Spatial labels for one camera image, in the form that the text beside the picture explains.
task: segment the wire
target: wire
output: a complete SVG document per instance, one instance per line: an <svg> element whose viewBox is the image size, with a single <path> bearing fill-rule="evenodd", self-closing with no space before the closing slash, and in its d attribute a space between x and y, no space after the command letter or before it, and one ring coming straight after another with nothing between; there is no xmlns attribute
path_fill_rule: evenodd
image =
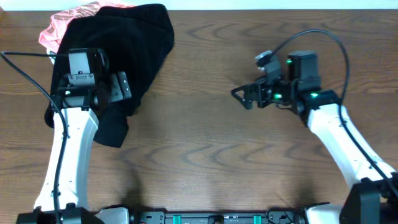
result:
<svg viewBox="0 0 398 224"><path fill-rule="evenodd" d="M268 212L269 212L269 210L271 210L271 209L273 209L273 208L279 208L279 209L281 209L281 210L285 213L286 218L287 218L291 223L294 223L294 221L289 217L289 215L287 214L287 212L286 212L285 210L283 210L282 208L278 207L278 206L273 206L273 207L271 207L271 208L268 208L268 210L266 211L265 218L268 219L268 223L276 224L276 223L274 223L273 221L269 220L269 217L268 217Z"/></svg>
<svg viewBox="0 0 398 224"><path fill-rule="evenodd" d="M24 56L36 56L36 57L67 57L68 55L63 55L63 54L57 54L57 55L48 55L48 54L35 54L35 53L21 53L21 52L1 52L1 57L4 59L4 61L7 62L9 66L11 66L13 69L15 69L18 73L20 73L24 78L26 78L28 81L30 81L34 86L36 86L42 93L43 95L51 102L52 106L55 108L55 111L60 115L61 117L61 122L63 126L63 138L62 138L62 143L61 143L61 150L60 150L60 155L58 157L58 163L57 163L57 168L55 170L55 177L54 177L54 188L53 188L53 200L54 200L54 214L55 218L57 220L57 223L61 224L61 214L60 214L60 206L59 206L59 191L58 191L58 183L59 183L59 178L60 178L60 171L61 171L61 165L62 165L62 159L63 159L63 153L65 152L65 146L67 144L67 138L68 138L68 129L67 129L67 122L65 121L65 118L63 114L61 113L60 109L58 106L55 104L49 93L47 93L43 87L41 87L33 78L28 76L24 71L22 71L20 68L18 68L16 65L14 65L6 55L24 55Z"/></svg>
<svg viewBox="0 0 398 224"><path fill-rule="evenodd" d="M347 132L349 138L352 140L352 142L355 144L355 146L361 151L362 155L368 160L370 165L374 167L374 169L380 174L380 176L387 182L387 185L391 189L392 193L398 198L398 190L395 188L394 184L392 181L383 173L383 171L379 168L379 166L372 160L372 158L367 154L367 152L362 148L362 146L357 142L355 137L351 134L349 131L345 120L343 119L342 115L342 107L343 107L343 101L347 92L347 86L348 86L348 81L349 81L349 59L348 59L348 54L347 51L343 45L343 43L340 41L340 39L335 35L332 34L331 32L327 30L319 30L319 29L310 29L310 30L305 30L302 32L299 32L297 34L294 34L293 36L289 37L287 40L285 40L283 43L281 43L271 54L268 55L268 58L271 59L272 56L274 56L281 48L283 48L286 44L288 44L291 40L307 34L311 32L317 32L321 34L325 34L329 37L331 37L340 47L341 52L343 53L345 64L346 64L346 79L343 85L343 91L341 92L340 100L338 102L338 116L341 122L341 125L344 127L344 130Z"/></svg>
<svg viewBox="0 0 398 224"><path fill-rule="evenodd" d="M280 110L289 110L289 111L293 112L292 108L281 108L279 105L281 105L281 103L276 103L276 108L278 108Z"/></svg>

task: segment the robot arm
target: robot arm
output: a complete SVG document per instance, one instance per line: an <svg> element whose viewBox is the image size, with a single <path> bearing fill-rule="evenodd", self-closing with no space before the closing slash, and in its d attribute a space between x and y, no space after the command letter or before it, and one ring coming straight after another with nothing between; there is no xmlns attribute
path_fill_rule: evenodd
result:
<svg viewBox="0 0 398 224"><path fill-rule="evenodd" d="M351 122L345 107L342 109L348 129L367 154L377 162L380 169L388 178L391 178L391 173L395 170L372 150ZM308 128L318 136L328 149L343 174L349 189L354 184L361 183L364 178L369 178L371 181L382 180L380 174L373 169L341 126L337 111L338 105L335 103L320 106L318 110L311 110L308 116Z"/></svg>
<svg viewBox="0 0 398 224"><path fill-rule="evenodd" d="M61 112L67 122L69 138L65 147L59 179L60 209L74 206L88 210L87 173L91 146L98 129L98 119L92 109L65 108ZM55 113L54 140L49 167L42 190L34 205L34 208L41 207L43 212L54 210L53 184L62 143L62 132L60 116Z"/></svg>

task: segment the black towel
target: black towel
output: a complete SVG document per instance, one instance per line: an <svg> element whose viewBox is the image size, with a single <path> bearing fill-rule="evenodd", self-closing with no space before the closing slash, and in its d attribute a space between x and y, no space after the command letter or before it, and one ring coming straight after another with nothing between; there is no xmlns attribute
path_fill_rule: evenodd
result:
<svg viewBox="0 0 398 224"><path fill-rule="evenodd" d="M128 131L126 116L132 116L149 89L167 54L174 46L174 30L166 8L149 4L132 8L102 7L95 16L74 19L63 36L58 54L69 49L104 49L109 73L124 71L132 98L110 104L101 114L94 140L105 146L121 147ZM57 57L51 94L60 78L69 73L67 58ZM53 112L47 108L44 120L53 128Z"/></svg>

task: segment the wood grain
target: wood grain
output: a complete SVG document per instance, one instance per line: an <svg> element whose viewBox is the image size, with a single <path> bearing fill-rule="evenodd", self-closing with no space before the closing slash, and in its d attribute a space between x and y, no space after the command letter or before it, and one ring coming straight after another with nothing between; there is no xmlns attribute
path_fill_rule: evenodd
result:
<svg viewBox="0 0 398 224"><path fill-rule="evenodd" d="M4 15L4 10L3 10L2 7L0 6L0 24L1 24L1 21L2 21L3 15Z"/></svg>
<svg viewBox="0 0 398 224"><path fill-rule="evenodd" d="M7 12L0 50L45 52L37 42L54 12ZM288 111L246 111L229 91L261 76L253 58L308 28L338 35L351 58L346 106L374 150L398 168L397 11L171 11L175 47L143 98L120 149L93 145L92 209L115 204L169 210L261 210L343 203L344 178L321 142ZM291 50L316 50L324 88L341 91L344 64L321 35ZM13 60L49 90L46 58ZM0 62L0 223L32 210L44 181L52 129L45 98Z"/></svg>

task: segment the pink fabric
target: pink fabric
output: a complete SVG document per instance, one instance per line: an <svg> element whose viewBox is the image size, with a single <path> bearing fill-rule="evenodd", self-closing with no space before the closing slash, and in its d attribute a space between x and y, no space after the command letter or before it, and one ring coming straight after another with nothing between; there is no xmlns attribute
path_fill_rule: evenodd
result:
<svg viewBox="0 0 398 224"><path fill-rule="evenodd" d="M68 24L74 18L81 18L86 16L94 16L101 7L134 7L133 5L125 3L111 3L107 1L95 1L84 6L78 6L74 9L62 11L51 16L51 23L49 28L43 30L39 35L39 43L51 51L57 53L61 44L61 40L67 31Z"/></svg>

